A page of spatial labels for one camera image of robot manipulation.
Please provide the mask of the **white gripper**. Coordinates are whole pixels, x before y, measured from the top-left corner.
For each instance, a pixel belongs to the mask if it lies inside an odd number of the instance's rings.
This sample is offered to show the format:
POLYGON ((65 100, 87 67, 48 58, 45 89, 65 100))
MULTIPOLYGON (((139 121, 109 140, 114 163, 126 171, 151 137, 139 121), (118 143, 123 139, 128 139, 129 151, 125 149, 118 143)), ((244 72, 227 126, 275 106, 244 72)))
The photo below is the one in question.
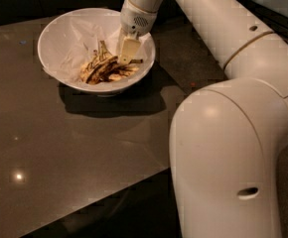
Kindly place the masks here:
POLYGON ((156 18, 156 12, 147 12, 140 9, 131 0, 124 0, 120 12, 121 30, 117 43, 120 64, 129 64, 134 59, 141 46, 138 37, 151 31, 156 18))

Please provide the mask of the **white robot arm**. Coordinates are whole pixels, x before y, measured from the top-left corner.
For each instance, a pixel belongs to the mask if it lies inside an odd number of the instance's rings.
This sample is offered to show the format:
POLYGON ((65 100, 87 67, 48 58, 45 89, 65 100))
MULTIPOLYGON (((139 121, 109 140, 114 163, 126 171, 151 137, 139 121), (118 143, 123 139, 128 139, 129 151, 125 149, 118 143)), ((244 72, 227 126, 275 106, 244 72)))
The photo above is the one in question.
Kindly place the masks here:
MULTIPOLYGON (((125 0, 125 34, 163 0, 125 0)), ((236 0, 176 0, 226 75, 190 94, 170 129, 183 238, 282 238, 276 188, 288 145, 288 45, 236 0)))

